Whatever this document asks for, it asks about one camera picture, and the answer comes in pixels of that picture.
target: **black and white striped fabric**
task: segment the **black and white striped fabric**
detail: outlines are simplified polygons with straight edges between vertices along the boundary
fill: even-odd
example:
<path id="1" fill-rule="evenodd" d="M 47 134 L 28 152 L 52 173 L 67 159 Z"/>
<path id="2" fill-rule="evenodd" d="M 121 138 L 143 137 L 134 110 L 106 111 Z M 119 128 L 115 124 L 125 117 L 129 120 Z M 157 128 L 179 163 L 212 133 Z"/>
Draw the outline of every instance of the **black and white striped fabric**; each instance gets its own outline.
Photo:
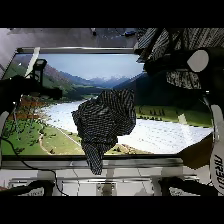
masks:
<path id="1" fill-rule="evenodd" d="M 93 174 L 100 175 L 104 153 L 116 145 L 117 136 L 130 134 L 135 127 L 134 92 L 103 91 L 97 99 L 79 105 L 72 116 L 88 165 Z"/>
<path id="2" fill-rule="evenodd" d="M 148 28 L 145 35 L 138 41 L 138 48 L 144 49 L 141 56 L 137 60 L 144 63 L 147 59 L 157 60 L 165 54 L 169 46 L 169 34 L 164 28 L 160 37 L 155 42 L 152 52 L 148 57 L 147 46 L 151 44 L 151 40 L 158 28 Z M 173 34 L 173 39 L 178 36 L 178 32 Z M 224 28 L 184 28 L 183 32 L 184 48 L 188 50 L 200 47 L 224 47 Z M 181 40 L 179 40 L 174 50 L 181 49 Z M 167 81 L 173 85 L 181 86 L 188 89 L 200 89 L 200 83 L 197 74 L 193 72 L 173 71 L 167 73 Z"/>

